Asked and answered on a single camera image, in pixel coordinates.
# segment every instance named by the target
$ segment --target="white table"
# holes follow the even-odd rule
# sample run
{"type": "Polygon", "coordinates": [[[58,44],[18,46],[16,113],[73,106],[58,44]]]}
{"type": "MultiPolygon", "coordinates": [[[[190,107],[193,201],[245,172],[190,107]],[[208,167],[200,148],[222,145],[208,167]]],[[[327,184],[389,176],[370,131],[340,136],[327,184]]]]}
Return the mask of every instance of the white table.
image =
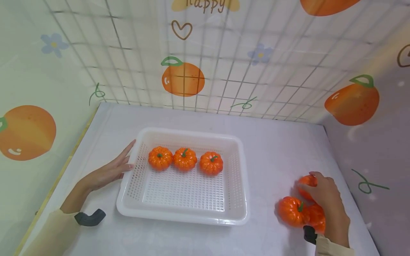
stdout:
{"type": "Polygon", "coordinates": [[[240,138],[248,165],[250,220],[240,227],[220,227],[125,217],[116,209],[117,181],[90,194],[83,211],[90,215],[100,208],[107,216],[96,227],[83,227],[66,255],[313,256],[315,246],[304,241],[302,229],[289,228],[278,220],[275,204],[295,195],[295,181],[316,170],[332,177],[339,187],[351,218],[349,239],[356,255],[379,255],[322,126],[110,103],[100,105],[23,251],[74,184],[117,156],[145,127],[240,138]]]}

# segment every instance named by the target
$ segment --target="sleeve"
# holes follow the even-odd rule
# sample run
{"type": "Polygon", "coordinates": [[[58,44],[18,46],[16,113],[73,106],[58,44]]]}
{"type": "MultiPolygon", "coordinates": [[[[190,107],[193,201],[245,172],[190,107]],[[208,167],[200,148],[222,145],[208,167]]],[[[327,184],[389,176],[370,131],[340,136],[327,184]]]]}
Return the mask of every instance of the sleeve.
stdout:
{"type": "Polygon", "coordinates": [[[22,256],[61,256],[75,240],[80,225],[74,216],[60,209],[50,213],[43,228],[22,256]]]}
{"type": "Polygon", "coordinates": [[[315,256],[354,256],[355,252],[351,248],[332,243],[329,239],[322,235],[318,235],[316,239],[316,254],[315,256]]]}

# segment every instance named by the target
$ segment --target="wallpaper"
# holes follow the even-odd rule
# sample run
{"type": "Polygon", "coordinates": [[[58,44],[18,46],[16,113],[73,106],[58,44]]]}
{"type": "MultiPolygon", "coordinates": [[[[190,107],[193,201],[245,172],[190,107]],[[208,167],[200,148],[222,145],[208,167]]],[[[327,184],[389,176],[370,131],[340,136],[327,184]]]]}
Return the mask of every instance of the wallpaper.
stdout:
{"type": "Polygon", "coordinates": [[[363,67],[374,86],[346,83],[321,122],[380,255],[410,253],[410,207],[400,204],[410,182],[409,32],[407,24],[363,67]]]}
{"type": "Polygon", "coordinates": [[[13,255],[89,117],[73,49],[41,2],[0,2],[0,251],[13,255]]]}
{"type": "Polygon", "coordinates": [[[360,68],[406,23],[410,1],[45,3],[94,100],[318,122],[333,93],[370,82],[360,68]]]}

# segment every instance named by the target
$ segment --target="flower drawing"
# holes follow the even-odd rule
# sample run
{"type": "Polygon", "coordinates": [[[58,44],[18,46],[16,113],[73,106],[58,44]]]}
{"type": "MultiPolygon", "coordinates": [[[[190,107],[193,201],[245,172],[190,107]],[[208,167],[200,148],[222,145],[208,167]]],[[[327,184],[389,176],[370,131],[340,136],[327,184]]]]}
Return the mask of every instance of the flower drawing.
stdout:
{"type": "Polygon", "coordinates": [[[68,48],[68,44],[63,42],[63,39],[61,38],[60,34],[53,33],[51,36],[41,35],[40,38],[46,44],[41,49],[41,51],[45,54],[54,52],[57,57],[61,58],[60,50],[64,50],[68,48]]]}
{"type": "Polygon", "coordinates": [[[272,53],[272,48],[265,48],[262,43],[259,43],[256,50],[248,52],[248,56],[253,59],[252,65],[256,66],[259,62],[268,63],[272,53]]]}

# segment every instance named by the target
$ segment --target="basket mesh bottom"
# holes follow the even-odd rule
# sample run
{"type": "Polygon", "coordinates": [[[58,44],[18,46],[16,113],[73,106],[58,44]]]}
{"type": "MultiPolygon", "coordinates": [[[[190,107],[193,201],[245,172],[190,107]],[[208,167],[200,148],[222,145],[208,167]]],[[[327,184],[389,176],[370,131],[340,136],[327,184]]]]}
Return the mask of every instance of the basket mesh bottom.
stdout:
{"type": "MultiPolygon", "coordinates": [[[[193,149],[199,161],[206,150],[193,149]]],[[[147,145],[142,145],[140,155],[148,155],[147,145]]],[[[223,172],[208,177],[201,173],[198,166],[199,162],[187,173],[181,173],[173,166],[166,171],[157,172],[147,164],[146,157],[138,157],[127,195],[143,203],[223,212],[223,172]]]]}

